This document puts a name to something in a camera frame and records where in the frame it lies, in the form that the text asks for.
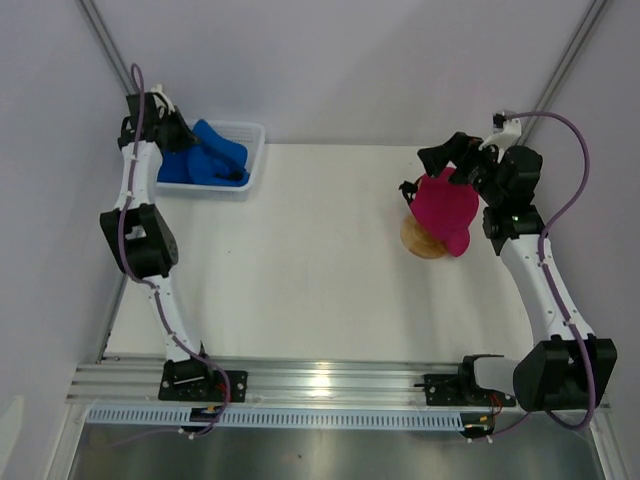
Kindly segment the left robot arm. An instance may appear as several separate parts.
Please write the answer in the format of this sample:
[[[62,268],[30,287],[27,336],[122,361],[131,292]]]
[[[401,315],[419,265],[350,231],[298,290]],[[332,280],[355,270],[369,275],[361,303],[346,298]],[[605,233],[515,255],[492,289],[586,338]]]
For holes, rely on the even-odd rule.
[[[129,115],[117,140],[123,176],[114,207],[99,224],[119,269],[151,304],[165,345],[163,383],[181,386],[194,400],[209,398],[216,376],[206,360],[201,335],[189,325],[172,269],[179,261],[175,236],[156,205],[163,152],[193,146],[196,137],[177,107],[154,88],[126,98]]]

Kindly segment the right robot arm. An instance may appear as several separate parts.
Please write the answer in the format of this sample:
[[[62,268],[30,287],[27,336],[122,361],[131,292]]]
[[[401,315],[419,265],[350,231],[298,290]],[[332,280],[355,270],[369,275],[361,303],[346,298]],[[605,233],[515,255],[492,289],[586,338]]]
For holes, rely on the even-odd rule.
[[[485,146],[462,132],[417,155],[429,178],[470,186],[485,202],[484,234],[516,284],[534,336],[534,347],[520,360],[465,357],[457,395],[477,404],[495,391],[527,412],[582,410],[592,416],[617,350],[584,320],[555,265],[547,224],[533,204],[542,156],[525,146]]]

